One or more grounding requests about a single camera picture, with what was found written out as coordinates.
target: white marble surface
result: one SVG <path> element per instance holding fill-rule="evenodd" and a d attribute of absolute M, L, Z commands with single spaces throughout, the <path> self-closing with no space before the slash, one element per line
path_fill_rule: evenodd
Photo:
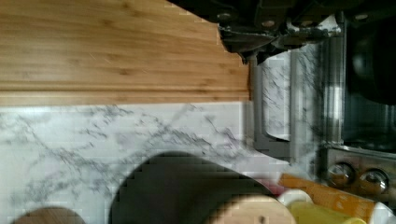
<path fill-rule="evenodd" d="M 0 108 L 0 222 L 59 205 L 107 223 L 119 184 L 165 150 L 277 178 L 289 166 L 245 147 L 244 118 L 242 103 Z"/>
<path fill-rule="evenodd" d="M 321 45 L 307 45 L 271 57 L 262 64 L 266 131 L 274 137 L 290 140 L 300 157 L 318 149 L 322 135 L 323 62 L 320 48 Z M 291 89 L 291 76 L 296 80 L 294 91 Z M 294 108 L 291 108 L 290 97 L 297 97 L 294 98 Z"/>

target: wooden cabinet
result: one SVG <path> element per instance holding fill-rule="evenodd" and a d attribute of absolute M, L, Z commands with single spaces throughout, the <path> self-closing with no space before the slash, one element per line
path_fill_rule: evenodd
<path fill-rule="evenodd" d="M 0 0 L 0 105 L 246 99 L 216 24 L 165 0 Z"/>

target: stainless steel appliance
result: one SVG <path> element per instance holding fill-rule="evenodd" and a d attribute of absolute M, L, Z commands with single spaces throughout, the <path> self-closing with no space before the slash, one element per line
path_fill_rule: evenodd
<path fill-rule="evenodd" d="M 300 160 L 313 145 L 304 126 L 304 74 L 290 54 L 290 139 L 265 130 L 258 64 L 309 43 L 321 43 L 319 175 L 329 185 L 396 208 L 396 2 L 387 0 L 168 0 L 219 24 L 229 52 L 250 62 L 255 148 Z M 323 24 L 333 17 L 330 26 Z"/>

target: marble countertop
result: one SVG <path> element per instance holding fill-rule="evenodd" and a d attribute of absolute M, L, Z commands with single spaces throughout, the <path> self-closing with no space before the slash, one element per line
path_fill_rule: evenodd
<path fill-rule="evenodd" d="M 0 222 L 57 205 L 105 224 L 123 179 L 166 150 L 276 178 L 289 166 L 246 146 L 244 106 L 1 107 Z"/>

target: wooden cutting board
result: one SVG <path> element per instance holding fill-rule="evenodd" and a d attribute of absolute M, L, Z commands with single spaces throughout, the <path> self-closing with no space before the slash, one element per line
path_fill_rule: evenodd
<path fill-rule="evenodd" d="M 206 224 L 296 224 L 286 206 L 263 196 L 239 196 L 219 208 Z"/>
<path fill-rule="evenodd" d="M 28 213 L 15 220 L 13 224 L 85 224 L 85 222 L 71 210 L 48 207 Z"/>
<path fill-rule="evenodd" d="M 2 0 L 0 105 L 248 99 L 217 25 L 165 0 Z"/>

